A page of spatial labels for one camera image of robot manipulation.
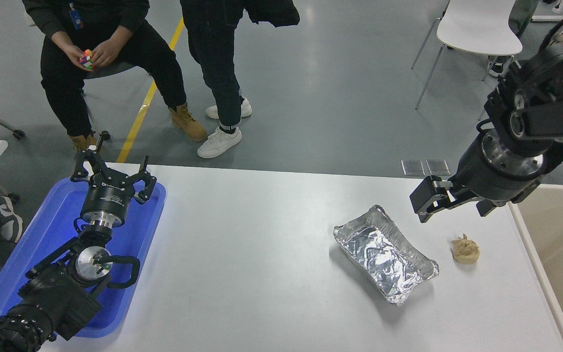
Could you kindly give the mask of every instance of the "tan boot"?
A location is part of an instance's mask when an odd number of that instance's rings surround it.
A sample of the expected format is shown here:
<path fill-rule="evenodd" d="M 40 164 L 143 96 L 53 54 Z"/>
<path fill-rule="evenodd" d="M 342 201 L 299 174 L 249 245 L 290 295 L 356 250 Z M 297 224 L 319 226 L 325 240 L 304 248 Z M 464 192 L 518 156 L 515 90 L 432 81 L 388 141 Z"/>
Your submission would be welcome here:
<path fill-rule="evenodd" d="M 184 105 L 179 105 L 177 111 L 169 108 L 171 112 L 171 118 L 173 119 L 173 125 L 178 129 L 184 130 L 188 138 L 194 140 L 195 142 L 201 142 L 208 138 L 208 132 L 201 123 L 197 122 L 193 118 L 193 115 L 188 112 L 188 103 Z"/>
<path fill-rule="evenodd" d="M 91 145 L 97 144 L 97 140 L 94 136 L 92 136 L 92 133 L 88 134 L 88 136 L 69 136 L 69 138 L 71 138 L 71 141 L 73 142 L 73 147 L 75 148 L 76 153 L 80 150 L 88 149 Z"/>

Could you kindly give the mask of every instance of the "jeans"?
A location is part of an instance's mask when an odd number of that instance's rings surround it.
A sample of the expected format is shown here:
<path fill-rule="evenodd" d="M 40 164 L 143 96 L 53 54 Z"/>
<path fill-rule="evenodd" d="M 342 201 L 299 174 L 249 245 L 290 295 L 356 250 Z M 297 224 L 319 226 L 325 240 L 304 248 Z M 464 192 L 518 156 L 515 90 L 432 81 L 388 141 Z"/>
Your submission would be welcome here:
<path fill-rule="evenodd" d="M 240 122 L 240 86 L 234 72 L 234 31 L 243 15 L 241 0 L 180 0 L 188 47 L 212 90 L 221 127 Z"/>
<path fill-rule="evenodd" d="M 106 23 L 84 27 L 80 31 L 68 29 L 73 44 L 82 50 L 96 46 L 112 36 L 119 18 Z M 123 61 L 147 70 L 154 78 L 166 106 L 176 109 L 186 103 L 186 92 L 181 67 L 165 40 L 147 22 L 125 44 L 115 62 Z M 69 136 L 87 136 L 91 133 L 87 105 L 82 96 L 84 71 L 72 64 L 69 57 L 50 38 L 45 38 L 41 54 L 41 84 L 47 101 Z"/>

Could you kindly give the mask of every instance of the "yellow floor line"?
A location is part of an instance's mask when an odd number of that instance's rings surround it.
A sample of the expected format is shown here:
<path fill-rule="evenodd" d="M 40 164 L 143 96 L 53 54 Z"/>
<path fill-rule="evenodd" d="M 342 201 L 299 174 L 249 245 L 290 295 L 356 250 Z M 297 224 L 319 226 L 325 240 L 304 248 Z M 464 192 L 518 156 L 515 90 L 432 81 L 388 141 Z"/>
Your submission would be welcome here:
<path fill-rule="evenodd" d="M 169 43 L 169 47 L 171 50 L 175 49 L 177 45 L 177 41 L 179 39 L 179 35 L 181 34 L 181 30 L 184 28 L 184 19 L 182 18 L 179 20 L 179 24 L 175 29 L 175 33 L 173 34 L 173 38 L 171 38 L 171 42 Z M 123 143 L 123 147 L 121 148 L 121 152 L 119 156 L 116 158 L 116 162 L 124 163 L 127 160 L 127 156 L 130 154 L 130 150 L 134 145 L 134 140 L 136 140 L 136 136 L 138 131 L 140 130 L 141 125 L 143 125 L 143 120 L 145 120 L 145 115 L 147 115 L 147 110 L 149 110 L 149 106 L 152 104 L 153 96 L 156 93 L 156 83 L 152 82 L 152 86 L 149 87 L 147 91 L 147 96 L 145 96 L 145 100 L 143 100 L 143 105 L 141 105 L 140 110 L 138 110 L 138 114 L 136 115 L 136 120 L 134 120 L 134 124 L 132 125 L 130 132 L 127 135 L 125 143 Z"/>

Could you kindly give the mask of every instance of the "hand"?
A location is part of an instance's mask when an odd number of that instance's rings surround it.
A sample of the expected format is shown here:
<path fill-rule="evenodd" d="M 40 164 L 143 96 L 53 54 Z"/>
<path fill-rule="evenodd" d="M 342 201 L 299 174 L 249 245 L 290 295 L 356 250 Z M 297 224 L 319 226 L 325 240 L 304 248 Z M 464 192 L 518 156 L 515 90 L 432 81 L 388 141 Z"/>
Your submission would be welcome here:
<path fill-rule="evenodd" d="M 92 50 L 92 64 L 97 67 L 110 65 L 123 49 L 123 45 L 110 38 Z"/>
<path fill-rule="evenodd" d="M 84 67 L 84 65 L 80 63 L 80 58 L 84 57 L 84 52 L 81 51 L 81 49 L 74 46 L 73 44 L 69 44 L 63 46 L 62 51 L 65 52 L 65 54 L 69 57 L 69 60 L 71 60 L 71 62 L 75 66 L 79 67 L 80 69 L 83 69 L 84 71 L 92 71 L 92 69 L 86 68 Z"/>

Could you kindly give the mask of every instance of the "sock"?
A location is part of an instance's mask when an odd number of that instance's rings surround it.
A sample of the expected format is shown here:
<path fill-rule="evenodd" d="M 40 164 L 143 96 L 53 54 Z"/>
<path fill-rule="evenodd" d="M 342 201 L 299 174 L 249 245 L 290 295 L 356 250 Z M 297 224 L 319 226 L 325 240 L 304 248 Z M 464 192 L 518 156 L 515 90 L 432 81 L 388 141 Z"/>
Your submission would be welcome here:
<path fill-rule="evenodd" d="M 236 128 L 234 127 L 233 129 L 230 130 L 226 130 L 223 127 L 219 127 L 219 129 L 221 129 L 221 131 L 227 133 L 227 134 L 234 134 L 234 132 L 236 132 Z"/>

